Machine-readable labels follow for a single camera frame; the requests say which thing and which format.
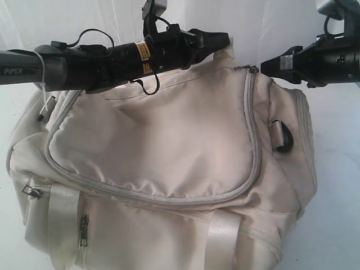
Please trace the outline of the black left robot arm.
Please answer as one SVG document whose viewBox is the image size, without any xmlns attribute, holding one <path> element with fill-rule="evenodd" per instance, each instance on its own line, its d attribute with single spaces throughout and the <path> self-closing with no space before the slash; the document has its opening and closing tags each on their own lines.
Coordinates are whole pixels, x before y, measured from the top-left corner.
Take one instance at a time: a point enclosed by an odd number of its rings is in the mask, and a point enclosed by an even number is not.
<svg viewBox="0 0 360 270">
<path fill-rule="evenodd" d="M 47 92 L 101 93 L 149 75 L 186 70 L 230 45 L 227 33 L 183 31 L 178 24 L 168 25 L 161 33 L 155 26 L 145 28 L 144 38 L 141 43 L 110 48 L 52 42 L 34 52 L 1 51 L 1 84 L 35 83 Z"/>
</svg>

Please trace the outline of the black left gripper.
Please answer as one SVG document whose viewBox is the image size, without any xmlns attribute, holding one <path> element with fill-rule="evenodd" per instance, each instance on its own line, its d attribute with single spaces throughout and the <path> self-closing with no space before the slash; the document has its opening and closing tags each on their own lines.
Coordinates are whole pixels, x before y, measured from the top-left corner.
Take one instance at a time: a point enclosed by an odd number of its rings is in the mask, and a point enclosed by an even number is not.
<svg viewBox="0 0 360 270">
<path fill-rule="evenodd" d="M 149 27 L 146 43 L 151 51 L 150 67 L 154 73 L 163 73 L 189 69 L 210 55 L 223 52 L 230 45 L 230 37 L 224 32 L 183 31 L 178 24 L 171 24 L 161 33 L 156 26 Z"/>
</svg>

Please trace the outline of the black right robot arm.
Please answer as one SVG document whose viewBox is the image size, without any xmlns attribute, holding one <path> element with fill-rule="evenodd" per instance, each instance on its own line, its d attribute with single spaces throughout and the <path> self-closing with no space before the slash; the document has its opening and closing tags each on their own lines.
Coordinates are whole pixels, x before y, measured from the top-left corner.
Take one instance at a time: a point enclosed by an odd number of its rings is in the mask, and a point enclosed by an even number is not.
<svg viewBox="0 0 360 270">
<path fill-rule="evenodd" d="M 359 9 L 344 8 L 344 31 L 329 32 L 326 16 L 324 33 L 310 46 L 293 46 L 260 65 L 264 75 L 291 84 L 307 82 L 308 88 L 359 82 Z"/>
</svg>

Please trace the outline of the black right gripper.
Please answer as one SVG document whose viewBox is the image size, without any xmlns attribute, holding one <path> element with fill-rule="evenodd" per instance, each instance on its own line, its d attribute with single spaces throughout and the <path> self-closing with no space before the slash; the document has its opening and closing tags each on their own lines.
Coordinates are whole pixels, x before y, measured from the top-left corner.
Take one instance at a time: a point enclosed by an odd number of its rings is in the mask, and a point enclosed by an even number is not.
<svg viewBox="0 0 360 270">
<path fill-rule="evenodd" d="M 285 53 L 261 63 L 264 75 L 291 84 L 307 82 L 309 88 L 352 81 L 351 37 L 321 37 L 311 46 L 293 46 Z"/>
</svg>

